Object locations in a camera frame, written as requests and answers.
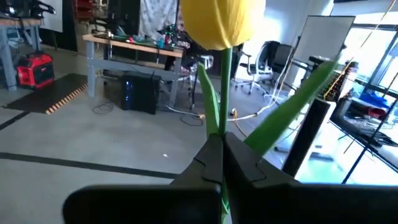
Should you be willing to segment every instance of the black floor stripe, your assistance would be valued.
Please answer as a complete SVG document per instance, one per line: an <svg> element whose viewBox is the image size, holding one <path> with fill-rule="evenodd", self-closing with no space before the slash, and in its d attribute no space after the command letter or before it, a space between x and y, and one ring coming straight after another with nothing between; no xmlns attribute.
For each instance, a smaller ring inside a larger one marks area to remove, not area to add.
<svg viewBox="0 0 398 224"><path fill-rule="evenodd" d="M54 158L41 157L41 156L27 156L27 155L14 154L14 153L8 153L8 152L0 152L0 159L9 159L9 160L13 160L13 161L24 161L24 162L37 162L40 164L75 167L75 168L99 170L99 171L106 171L106 172L117 172L120 174L143 175L143 176L147 176L147 177L159 177L159 178L166 178L166 179L174 179L174 178L176 178L176 176L178 176L178 174L172 174L172 173L167 173L167 172L157 172L157 171L151 171L151 170L109 166L109 165L102 165L102 164L94 164L94 163L90 163L90 162L78 162L78 161L70 161L70 160L66 160L66 159L54 159Z"/></svg>
<svg viewBox="0 0 398 224"><path fill-rule="evenodd" d="M28 114L30 114L30 112L28 112L28 111L22 112L19 115L17 115L15 117L9 119L8 121L4 122L3 124L0 124L0 131L3 130L4 128L14 124L17 120L25 117Z"/></svg>

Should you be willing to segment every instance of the workbench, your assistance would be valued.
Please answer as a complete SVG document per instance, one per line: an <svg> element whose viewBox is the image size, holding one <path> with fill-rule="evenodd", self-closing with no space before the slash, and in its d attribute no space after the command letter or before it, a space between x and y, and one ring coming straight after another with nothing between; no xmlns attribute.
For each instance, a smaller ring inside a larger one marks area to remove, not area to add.
<svg viewBox="0 0 398 224"><path fill-rule="evenodd" d="M130 44L127 42L120 42L111 39L104 39L95 37L92 34L86 34L83 36L83 40L86 41L86 56L87 56L87 75L88 75L88 95L90 97L95 96L96 86L96 75L95 69L107 69L107 70L121 70L121 71L133 71L141 72L151 76L152 74L162 77L163 81L172 81L172 89L170 91L170 107L174 107L175 98L177 96L178 78L180 77L181 59L183 55L183 49L172 48L172 49L159 49L156 45L142 45L142 44ZM94 44L104 44L110 46L124 47L133 50L140 50L150 52L159 55L166 55L175 57L174 71L165 71L163 69L146 67L133 63L118 62L111 58L98 59L94 56Z"/></svg>
<svg viewBox="0 0 398 224"><path fill-rule="evenodd" d="M24 35L28 42L31 43L35 51L41 50L39 26L42 25L42 21L40 19L22 19L22 21L17 19L0 19L0 56L8 90L17 90L17 72L12 61L7 31L9 28L21 28L21 22L24 25Z"/></svg>

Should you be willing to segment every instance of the green leaf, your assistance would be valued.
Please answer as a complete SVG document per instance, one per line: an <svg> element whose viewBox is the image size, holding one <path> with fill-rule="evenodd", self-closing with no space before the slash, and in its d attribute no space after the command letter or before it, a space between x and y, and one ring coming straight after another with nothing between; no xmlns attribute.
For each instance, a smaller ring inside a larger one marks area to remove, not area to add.
<svg viewBox="0 0 398 224"><path fill-rule="evenodd" d="M328 80L337 64L321 64L304 82L301 88L285 103L274 110L245 140L249 147L264 155L279 139L290 123L299 115L301 109L310 101Z"/></svg>
<svg viewBox="0 0 398 224"><path fill-rule="evenodd" d="M206 114L206 134L218 133L218 124L220 122L220 111L217 103L216 91L206 73L204 66L200 63L198 66L198 77L203 92L203 101L205 102Z"/></svg>

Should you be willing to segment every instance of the green stem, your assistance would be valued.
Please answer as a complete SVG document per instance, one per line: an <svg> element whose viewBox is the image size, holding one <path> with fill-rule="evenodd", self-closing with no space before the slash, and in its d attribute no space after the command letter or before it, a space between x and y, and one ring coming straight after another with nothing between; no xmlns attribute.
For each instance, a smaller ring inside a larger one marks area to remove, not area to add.
<svg viewBox="0 0 398 224"><path fill-rule="evenodd" d="M224 136L228 116L229 77L231 76L232 47L221 52L221 108L218 134Z"/></svg>

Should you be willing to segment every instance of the black floor mat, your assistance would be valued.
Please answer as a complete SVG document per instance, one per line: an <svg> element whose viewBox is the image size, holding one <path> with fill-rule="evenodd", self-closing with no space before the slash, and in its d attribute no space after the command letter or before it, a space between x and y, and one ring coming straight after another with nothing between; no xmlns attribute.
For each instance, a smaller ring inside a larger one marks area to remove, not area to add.
<svg viewBox="0 0 398 224"><path fill-rule="evenodd" d="M87 87L87 76L68 74L55 80L51 85L36 90L5 108L35 113L53 113Z"/></svg>

